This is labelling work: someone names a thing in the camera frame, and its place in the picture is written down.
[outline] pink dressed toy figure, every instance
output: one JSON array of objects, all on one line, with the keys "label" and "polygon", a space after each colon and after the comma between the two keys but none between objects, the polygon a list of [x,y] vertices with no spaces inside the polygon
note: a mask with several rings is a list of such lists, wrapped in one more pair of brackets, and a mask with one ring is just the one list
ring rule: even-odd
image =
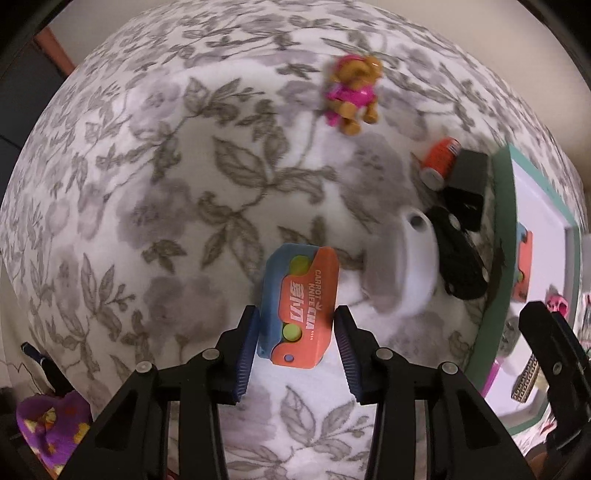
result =
[{"label": "pink dressed toy figure", "polygon": [[378,121],[375,82],[382,76],[382,62],[375,57],[345,55],[336,64],[330,77],[334,83],[326,94],[328,110],[326,120],[331,126],[340,126],[345,135],[357,135],[361,126],[357,112],[365,107],[363,121],[374,124]]}]

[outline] metal screw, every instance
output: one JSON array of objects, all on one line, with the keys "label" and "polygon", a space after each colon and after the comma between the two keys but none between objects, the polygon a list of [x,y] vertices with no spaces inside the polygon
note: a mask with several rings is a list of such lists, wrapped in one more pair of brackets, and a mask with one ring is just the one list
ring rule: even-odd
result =
[{"label": "metal screw", "polygon": [[390,360],[394,356],[394,352],[389,348],[378,348],[375,351],[375,356],[381,360]]},{"label": "metal screw", "polygon": [[135,371],[139,374],[146,374],[152,370],[152,364],[150,362],[140,362],[135,366]]},{"label": "metal screw", "polygon": [[441,370],[443,370],[448,375],[455,375],[455,374],[457,374],[457,365],[453,364],[451,362],[445,362],[441,366]]},{"label": "metal screw", "polygon": [[208,348],[201,354],[205,360],[215,360],[220,356],[220,350],[217,348]]}]

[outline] orange can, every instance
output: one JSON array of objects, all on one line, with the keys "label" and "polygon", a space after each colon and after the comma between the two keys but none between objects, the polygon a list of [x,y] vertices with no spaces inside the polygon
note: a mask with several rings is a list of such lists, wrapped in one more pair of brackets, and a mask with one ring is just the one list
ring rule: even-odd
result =
[{"label": "orange can", "polygon": [[420,177],[423,183],[435,192],[443,190],[445,180],[453,168],[462,146],[455,138],[446,137],[429,152],[421,165]]}]

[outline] yellow pattern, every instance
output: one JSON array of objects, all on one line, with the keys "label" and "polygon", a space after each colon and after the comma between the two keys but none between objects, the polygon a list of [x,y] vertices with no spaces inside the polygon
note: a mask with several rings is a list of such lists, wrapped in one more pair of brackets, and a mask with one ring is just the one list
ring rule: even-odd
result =
[{"label": "yellow pattern", "polygon": [[53,427],[56,419],[56,409],[52,407],[43,414],[39,421],[42,421],[45,424],[46,430],[49,430],[51,427]]},{"label": "yellow pattern", "polygon": [[37,428],[37,422],[32,420],[25,420],[25,426],[28,428],[29,432],[35,433],[35,429]]},{"label": "yellow pattern", "polygon": [[90,425],[88,425],[87,423],[78,424],[78,433],[74,435],[75,444],[78,444],[82,441],[84,435],[86,435],[86,432],[88,432],[88,430],[90,430]]}]

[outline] purple fabric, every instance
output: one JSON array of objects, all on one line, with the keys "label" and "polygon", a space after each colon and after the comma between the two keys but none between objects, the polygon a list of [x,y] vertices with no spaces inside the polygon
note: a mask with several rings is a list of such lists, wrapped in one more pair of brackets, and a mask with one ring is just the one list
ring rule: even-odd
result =
[{"label": "purple fabric", "polygon": [[91,422],[90,406],[76,391],[63,398],[35,395],[17,407],[22,435],[55,475],[59,475]]}]

